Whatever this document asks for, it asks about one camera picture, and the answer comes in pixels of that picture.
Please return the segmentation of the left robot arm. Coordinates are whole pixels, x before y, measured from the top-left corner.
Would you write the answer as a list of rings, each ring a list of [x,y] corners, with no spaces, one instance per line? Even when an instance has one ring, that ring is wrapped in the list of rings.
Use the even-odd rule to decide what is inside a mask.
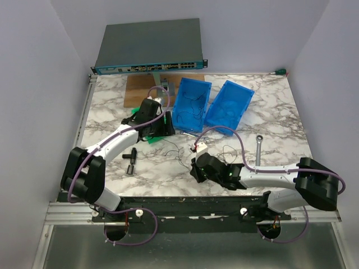
[[[175,134],[171,113],[162,107],[161,101],[161,98],[144,99],[139,110],[121,120],[108,137],[85,149],[75,147],[70,151],[60,183],[61,189],[68,192],[68,201],[76,202],[72,198],[75,196],[104,208],[112,221],[123,218],[125,211],[120,196],[105,187],[105,170],[114,158],[143,138]]]

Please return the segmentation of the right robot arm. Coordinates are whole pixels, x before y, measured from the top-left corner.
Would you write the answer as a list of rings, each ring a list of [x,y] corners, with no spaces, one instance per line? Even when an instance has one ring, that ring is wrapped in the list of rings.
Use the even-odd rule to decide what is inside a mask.
[[[322,211],[335,211],[339,195],[336,174],[309,157],[297,164],[248,168],[244,164],[226,164],[209,153],[191,160],[190,174],[198,183],[210,180],[231,191],[272,187],[258,205],[259,215],[266,220],[287,209],[311,206]]]

